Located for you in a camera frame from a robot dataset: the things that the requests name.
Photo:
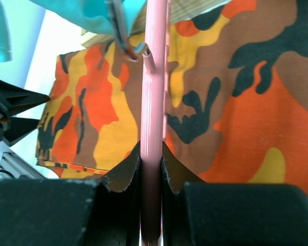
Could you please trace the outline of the pink plastic hanger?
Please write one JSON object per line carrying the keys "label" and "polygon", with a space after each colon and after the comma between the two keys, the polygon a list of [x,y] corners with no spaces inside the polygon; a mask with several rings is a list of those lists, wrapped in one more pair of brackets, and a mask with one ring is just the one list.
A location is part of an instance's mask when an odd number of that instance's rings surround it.
{"label": "pink plastic hanger", "polygon": [[165,36],[145,33],[153,60],[144,59],[141,103],[141,235],[142,245],[160,245],[161,184],[165,81]]}

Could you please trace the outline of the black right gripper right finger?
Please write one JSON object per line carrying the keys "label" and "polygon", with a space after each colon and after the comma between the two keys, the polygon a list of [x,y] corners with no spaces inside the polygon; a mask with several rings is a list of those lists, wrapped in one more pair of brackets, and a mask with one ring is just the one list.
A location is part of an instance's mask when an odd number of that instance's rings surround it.
{"label": "black right gripper right finger", "polygon": [[164,245],[192,245],[187,201],[183,190],[186,182],[204,181],[178,161],[165,142],[162,143],[161,192]]}

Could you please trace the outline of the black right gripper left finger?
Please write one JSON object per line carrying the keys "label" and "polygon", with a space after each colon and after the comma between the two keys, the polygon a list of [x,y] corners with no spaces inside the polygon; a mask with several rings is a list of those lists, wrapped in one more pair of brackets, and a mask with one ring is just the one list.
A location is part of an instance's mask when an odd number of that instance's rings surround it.
{"label": "black right gripper left finger", "polygon": [[138,245],[141,203],[140,143],[99,179],[87,225],[87,245]]}

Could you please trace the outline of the orange camouflage trousers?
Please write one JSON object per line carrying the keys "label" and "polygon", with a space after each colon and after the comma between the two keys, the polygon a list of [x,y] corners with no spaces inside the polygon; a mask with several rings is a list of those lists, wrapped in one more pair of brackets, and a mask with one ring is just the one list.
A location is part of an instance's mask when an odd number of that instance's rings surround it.
{"label": "orange camouflage trousers", "polygon": [[[101,176],[140,138],[142,63],[114,42],[57,57],[37,164]],[[170,25],[166,144],[206,182],[308,193],[308,1],[232,1]]]}

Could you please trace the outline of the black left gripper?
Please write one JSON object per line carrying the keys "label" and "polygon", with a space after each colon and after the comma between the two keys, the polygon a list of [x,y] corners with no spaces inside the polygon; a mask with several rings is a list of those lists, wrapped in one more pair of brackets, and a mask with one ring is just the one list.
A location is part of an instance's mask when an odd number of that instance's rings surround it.
{"label": "black left gripper", "polygon": [[11,117],[50,101],[45,94],[0,80],[0,141],[11,147],[36,129],[38,119]]}

